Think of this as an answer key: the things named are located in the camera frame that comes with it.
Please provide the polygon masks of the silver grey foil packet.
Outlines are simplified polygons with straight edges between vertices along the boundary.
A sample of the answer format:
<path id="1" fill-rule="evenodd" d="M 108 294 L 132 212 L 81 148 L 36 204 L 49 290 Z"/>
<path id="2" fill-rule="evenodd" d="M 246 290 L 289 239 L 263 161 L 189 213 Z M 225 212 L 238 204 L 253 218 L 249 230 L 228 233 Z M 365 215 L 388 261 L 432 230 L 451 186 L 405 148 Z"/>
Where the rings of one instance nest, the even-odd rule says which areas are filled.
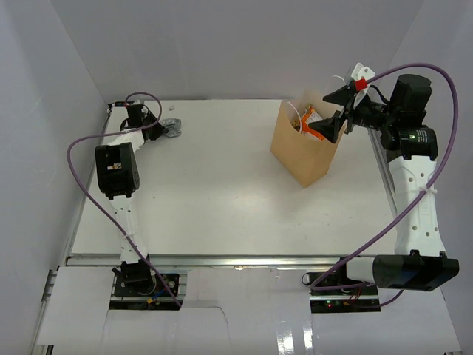
<path id="1" fill-rule="evenodd" d="M 182 134 L 182 121 L 178 118 L 167 118 L 163 120 L 173 120 L 174 121 L 174 136 L 173 137 L 167 137 L 167 138 L 177 138 L 181 136 Z"/>

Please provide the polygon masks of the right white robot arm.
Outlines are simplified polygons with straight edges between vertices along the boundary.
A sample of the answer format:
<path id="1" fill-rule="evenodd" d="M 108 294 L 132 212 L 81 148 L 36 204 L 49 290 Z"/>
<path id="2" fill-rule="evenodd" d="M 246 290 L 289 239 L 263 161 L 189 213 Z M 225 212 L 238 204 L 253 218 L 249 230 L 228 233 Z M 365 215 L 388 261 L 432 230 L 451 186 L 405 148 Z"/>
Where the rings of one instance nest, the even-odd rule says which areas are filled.
<path id="1" fill-rule="evenodd" d="M 315 279 L 314 291 L 332 290 L 323 280 L 333 277 L 335 289 L 344 295 L 359 287 L 375 285 L 412 291 L 433 291 L 457 276 L 460 266 L 447 256 L 438 229 L 434 188 L 446 161 L 438 161 L 435 131 L 424 124 L 432 82 L 421 75 L 398 76 L 390 98 L 376 103 L 367 96 L 375 79 L 351 75 L 342 88 L 324 96 L 341 106 L 333 117 L 312 124 L 329 141 L 338 136 L 342 124 L 380 132 L 381 146 L 394 185 L 395 219 L 358 251 L 341 259 Z M 364 257 L 362 252 L 395 229 L 397 238 L 391 255 Z"/>

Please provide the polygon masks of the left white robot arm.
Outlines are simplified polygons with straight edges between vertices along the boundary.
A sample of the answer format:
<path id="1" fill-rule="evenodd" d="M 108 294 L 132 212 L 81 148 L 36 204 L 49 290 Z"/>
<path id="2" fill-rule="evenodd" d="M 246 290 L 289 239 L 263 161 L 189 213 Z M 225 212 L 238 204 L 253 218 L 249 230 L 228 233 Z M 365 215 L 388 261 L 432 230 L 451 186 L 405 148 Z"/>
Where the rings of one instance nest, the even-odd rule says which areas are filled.
<path id="1" fill-rule="evenodd" d="M 133 194 L 140 187 L 135 153 L 147 141 L 165 135 L 167 129 L 145 104 L 128 104 L 126 111 L 128 118 L 120 126 L 122 134 L 95 148 L 95 165 L 98 188 L 111 204 L 113 219 L 125 231 L 120 242 L 120 273 L 138 294 L 147 295 L 155 289 L 156 277 L 146 264 L 149 253 L 135 211 Z"/>

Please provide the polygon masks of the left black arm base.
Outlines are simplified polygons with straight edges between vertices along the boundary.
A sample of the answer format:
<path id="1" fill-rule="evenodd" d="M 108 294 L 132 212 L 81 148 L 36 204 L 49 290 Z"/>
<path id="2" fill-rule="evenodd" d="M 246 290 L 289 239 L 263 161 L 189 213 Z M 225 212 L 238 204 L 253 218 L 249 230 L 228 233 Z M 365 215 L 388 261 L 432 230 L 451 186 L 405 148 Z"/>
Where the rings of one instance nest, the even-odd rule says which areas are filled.
<path id="1" fill-rule="evenodd" d="M 178 295 L 180 287 L 179 274 L 162 274 L 165 284 L 174 296 Z M 115 277 L 115 288 L 112 292 L 115 297 L 170 297 L 163 283 L 152 275 L 150 281 L 138 282 L 135 285 L 127 285 L 120 275 Z"/>

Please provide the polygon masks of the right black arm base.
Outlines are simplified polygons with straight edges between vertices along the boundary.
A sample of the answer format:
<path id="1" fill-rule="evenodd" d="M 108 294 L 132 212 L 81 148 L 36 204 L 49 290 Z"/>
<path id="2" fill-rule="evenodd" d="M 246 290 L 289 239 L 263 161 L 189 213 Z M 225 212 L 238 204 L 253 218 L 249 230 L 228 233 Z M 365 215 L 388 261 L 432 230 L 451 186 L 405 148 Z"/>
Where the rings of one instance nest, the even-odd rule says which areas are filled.
<path id="1" fill-rule="evenodd" d="M 361 294 L 366 288 L 369 291 L 376 291 L 376 287 L 373 283 L 351 280 L 340 274 L 331 274 L 316 286 L 312 287 L 311 285 L 321 275 L 321 272 L 305 272 L 302 275 L 301 282 L 309 288 L 311 295 L 352 296 Z"/>

